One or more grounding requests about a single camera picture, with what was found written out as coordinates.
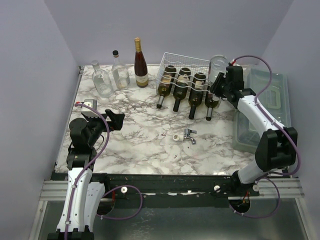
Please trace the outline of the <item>red wine bottle gold cap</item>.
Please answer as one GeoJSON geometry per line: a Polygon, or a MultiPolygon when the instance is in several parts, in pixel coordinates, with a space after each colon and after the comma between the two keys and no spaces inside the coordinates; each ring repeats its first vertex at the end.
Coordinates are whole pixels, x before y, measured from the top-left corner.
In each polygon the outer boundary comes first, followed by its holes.
{"type": "Polygon", "coordinates": [[[148,68],[142,52],[141,39],[136,37],[135,44],[135,59],[134,59],[134,74],[135,81],[138,87],[145,88],[149,84],[148,68]]]}

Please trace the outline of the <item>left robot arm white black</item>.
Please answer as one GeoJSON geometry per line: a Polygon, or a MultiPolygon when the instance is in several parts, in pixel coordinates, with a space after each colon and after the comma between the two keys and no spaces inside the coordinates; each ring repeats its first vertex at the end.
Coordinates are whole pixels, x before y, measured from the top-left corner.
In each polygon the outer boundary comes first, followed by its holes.
{"type": "Polygon", "coordinates": [[[68,148],[68,183],[63,211],[56,230],[49,240],[92,240],[93,226],[101,198],[111,191],[106,173],[94,174],[94,164],[100,153],[95,144],[103,132],[119,131],[125,114],[113,113],[75,118],[69,123],[71,144],[68,148]]]}

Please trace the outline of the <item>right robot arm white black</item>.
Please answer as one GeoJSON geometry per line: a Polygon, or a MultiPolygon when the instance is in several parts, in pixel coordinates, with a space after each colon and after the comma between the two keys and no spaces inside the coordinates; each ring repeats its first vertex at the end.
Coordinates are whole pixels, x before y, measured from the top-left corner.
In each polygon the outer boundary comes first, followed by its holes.
{"type": "Polygon", "coordinates": [[[296,162],[297,130],[276,120],[261,104],[257,94],[244,87],[241,66],[227,66],[225,73],[217,75],[210,92],[227,100],[243,113],[260,136],[254,160],[232,174],[230,191],[234,195],[243,195],[247,192],[248,185],[257,179],[272,170],[292,166],[296,162]]]}

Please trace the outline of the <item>clear bottle silver stopper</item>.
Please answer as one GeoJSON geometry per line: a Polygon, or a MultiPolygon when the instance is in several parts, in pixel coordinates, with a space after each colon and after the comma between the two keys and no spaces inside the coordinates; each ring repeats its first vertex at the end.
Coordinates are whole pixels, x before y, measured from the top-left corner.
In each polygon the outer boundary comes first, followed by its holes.
{"type": "Polygon", "coordinates": [[[110,97],[114,93],[114,89],[109,74],[100,68],[97,60],[93,60],[91,65],[93,67],[92,81],[98,94],[102,98],[110,97]]]}
{"type": "Polygon", "coordinates": [[[219,73],[226,73],[228,59],[221,54],[214,55],[209,61],[208,81],[212,85],[219,73]]]}

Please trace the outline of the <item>clear bottle dark cork stopper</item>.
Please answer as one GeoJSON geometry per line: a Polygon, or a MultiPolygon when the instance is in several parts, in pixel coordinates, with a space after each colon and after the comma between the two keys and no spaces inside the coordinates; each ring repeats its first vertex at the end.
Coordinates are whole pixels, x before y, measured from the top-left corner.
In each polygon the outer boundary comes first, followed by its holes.
{"type": "Polygon", "coordinates": [[[130,75],[125,64],[122,64],[119,58],[119,52],[114,50],[113,55],[113,65],[112,65],[112,75],[115,81],[116,87],[119,90],[126,90],[130,85],[130,75]]]}

